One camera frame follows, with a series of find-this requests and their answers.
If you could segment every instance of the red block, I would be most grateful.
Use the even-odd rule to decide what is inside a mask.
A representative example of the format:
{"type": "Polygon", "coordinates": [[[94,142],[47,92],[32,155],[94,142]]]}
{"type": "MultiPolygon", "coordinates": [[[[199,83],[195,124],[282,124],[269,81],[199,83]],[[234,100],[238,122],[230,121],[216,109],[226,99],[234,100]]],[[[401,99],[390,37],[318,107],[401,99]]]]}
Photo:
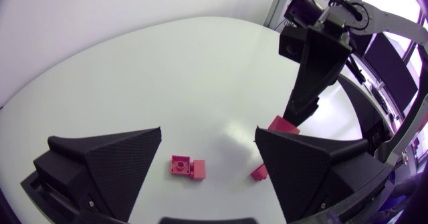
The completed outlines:
{"type": "Polygon", "coordinates": [[[268,130],[282,131],[290,134],[299,134],[300,130],[296,128],[292,123],[288,122],[280,116],[276,116],[274,121],[267,128],[268,130]]]}
{"type": "Polygon", "coordinates": [[[263,163],[251,173],[251,176],[255,181],[261,181],[266,179],[266,177],[268,177],[268,174],[268,170],[266,169],[266,166],[263,163]]]}
{"type": "Polygon", "coordinates": [[[190,179],[205,179],[205,160],[193,160],[190,163],[190,179]]]}
{"type": "Polygon", "coordinates": [[[190,157],[172,156],[171,157],[171,174],[189,175],[190,174],[190,157]]]}
{"type": "Polygon", "coordinates": [[[190,179],[203,180],[205,179],[205,160],[190,162],[189,156],[173,155],[170,172],[173,175],[187,175],[190,179]]]}

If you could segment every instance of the cable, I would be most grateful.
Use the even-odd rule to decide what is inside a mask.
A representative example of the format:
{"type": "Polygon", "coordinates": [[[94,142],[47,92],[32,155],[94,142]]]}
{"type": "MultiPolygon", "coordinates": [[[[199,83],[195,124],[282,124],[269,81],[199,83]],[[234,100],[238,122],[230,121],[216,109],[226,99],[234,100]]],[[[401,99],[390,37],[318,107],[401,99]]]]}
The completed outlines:
{"type": "Polygon", "coordinates": [[[365,6],[361,5],[360,3],[352,3],[352,5],[358,5],[358,6],[362,7],[364,9],[364,12],[366,12],[366,14],[367,14],[367,23],[366,23],[366,25],[364,27],[360,27],[360,28],[358,28],[358,27],[352,27],[352,28],[354,28],[356,30],[364,30],[364,29],[366,29],[366,27],[368,26],[368,23],[370,23],[370,17],[368,17],[368,11],[367,11],[367,9],[365,8],[365,6]]]}
{"type": "MultiPolygon", "coordinates": [[[[364,9],[364,11],[367,13],[367,9],[361,5],[360,3],[349,3],[345,0],[329,0],[328,2],[328,6],[331,7],[333,3],[337,3],[340,4],[341,6],[343,6],[344,8],[346,8],[357,21],[361,21],[362,20],[362,14],[358,11],[358,9],[356,7],[354,7],[354,5],[358,5],[360,7],[362,7],[364,9]]],[[[363,30],[368,26],[370,19],[367,18],[367,24],[364,27],[358,28],[358,27],[352,27],[356,30],[363,30]]]]}
{"type": "Polygon", "coordinates": [[[281,21],[281,23],[280,23],[280,24],[278,24],[278,26],[276,26],[276,27],[274,28],[274,31],[276,31],[276,29],[277,29],[281,24],[283,24],[285,21],[287,21],[287,19],[282,20],[282,21],[281,21]]]}

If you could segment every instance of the window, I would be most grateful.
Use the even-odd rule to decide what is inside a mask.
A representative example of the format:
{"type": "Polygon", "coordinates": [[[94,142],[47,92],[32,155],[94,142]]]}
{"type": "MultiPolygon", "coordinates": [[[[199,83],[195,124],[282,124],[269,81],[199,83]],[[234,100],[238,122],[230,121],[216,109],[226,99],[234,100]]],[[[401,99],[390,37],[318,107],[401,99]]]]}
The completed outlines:
{"type": "MultiPolygon", "coordinates": [[[[408,20],[417,22],[419,18],[419,4],[416,0],[363,0],[364,2],[370,3],[380,10],[394,13],[398,16],[407,18],[408,20]]],[[[406,37],[401,37],[393,33],[385,33],[389,38],[400,43],[400,46],[406,50],[411,40],[406,37]]]]}

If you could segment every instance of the white table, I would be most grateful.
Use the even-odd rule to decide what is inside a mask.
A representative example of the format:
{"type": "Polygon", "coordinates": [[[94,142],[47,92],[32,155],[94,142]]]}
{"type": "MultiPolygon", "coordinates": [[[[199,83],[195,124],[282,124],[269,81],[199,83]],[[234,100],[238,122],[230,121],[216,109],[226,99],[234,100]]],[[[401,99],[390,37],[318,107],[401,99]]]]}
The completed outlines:
{"type": "MultiPolygon", "coordinates": [[[[261,162],[255,128],[284,113],[299,65],[278,54],[279,33],[241,21],[200,17],[141,29],[87,49],[32,81],[0,111],[0,187],[23,223],[47,223],[20,182],[47,138],[161,127],[162,142],[130,216],[284,222],[261,162]],[[171,176],[172,154],[205,159],[207,178],[171,176]]],[[[330,86],[301,134],[361,137],[339,84],[330,86]]]]}

